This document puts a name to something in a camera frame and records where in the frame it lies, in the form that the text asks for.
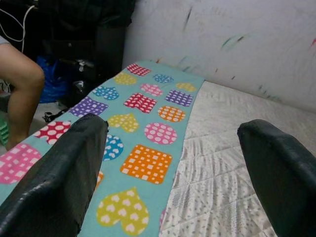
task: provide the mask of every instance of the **colorful blanket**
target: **colorful blanket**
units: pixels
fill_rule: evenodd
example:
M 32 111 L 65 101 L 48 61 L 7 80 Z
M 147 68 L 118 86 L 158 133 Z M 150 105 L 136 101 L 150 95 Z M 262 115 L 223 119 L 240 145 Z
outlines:
M 0 157 L 0 203 L 80 117 L 110 126 L 80 237 L 158 236 L 203 78 L 152 62 L 128 66 Z

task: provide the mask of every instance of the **person's leg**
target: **person's leg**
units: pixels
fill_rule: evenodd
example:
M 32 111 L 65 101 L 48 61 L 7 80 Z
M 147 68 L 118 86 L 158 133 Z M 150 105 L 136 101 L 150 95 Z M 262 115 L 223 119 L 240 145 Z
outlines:
M 9 140 L 7 150 L 29 135 L 40 100 L 44 74 L 39 65 L 8 43 L 0 44 L 0 79 L 15 86 L 8 104 Z

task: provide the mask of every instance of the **purple square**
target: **purple square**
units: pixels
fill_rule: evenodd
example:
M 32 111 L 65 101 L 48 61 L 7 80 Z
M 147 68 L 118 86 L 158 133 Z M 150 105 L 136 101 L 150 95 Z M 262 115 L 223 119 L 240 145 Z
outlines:
M 81 118 L 86 114 L 100 115 L 108 108 L 108 105 L 92 100 L 90 97 L 85 97 L 78 104 L 69 110 L 74 116 Z
M 182 105 L 188 107 L 191 105 L 193 100 L 193 96 L 180 92 L 178 90 L 171 90 L 165 98 L 166 101 L 176 103 L 178 105 Z

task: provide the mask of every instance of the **orange circle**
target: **orange circle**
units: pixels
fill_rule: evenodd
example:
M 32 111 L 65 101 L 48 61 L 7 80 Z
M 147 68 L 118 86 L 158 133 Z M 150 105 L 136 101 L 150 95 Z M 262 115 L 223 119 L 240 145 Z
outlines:
M 163 106 L 158 109 L 158 114 L 169 122 L 180 122 L 186 117 L 186 113 L 176 107 Z

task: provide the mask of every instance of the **white bed sheet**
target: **white bed sheet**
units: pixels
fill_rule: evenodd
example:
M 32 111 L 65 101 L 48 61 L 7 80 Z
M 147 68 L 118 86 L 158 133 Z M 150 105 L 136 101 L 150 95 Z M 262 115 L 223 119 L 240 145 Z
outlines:
M 160 237 L 274 237 L 237 129 L 264 119 L 316 155 L 316 114 L 204 82 L 195 101 Z

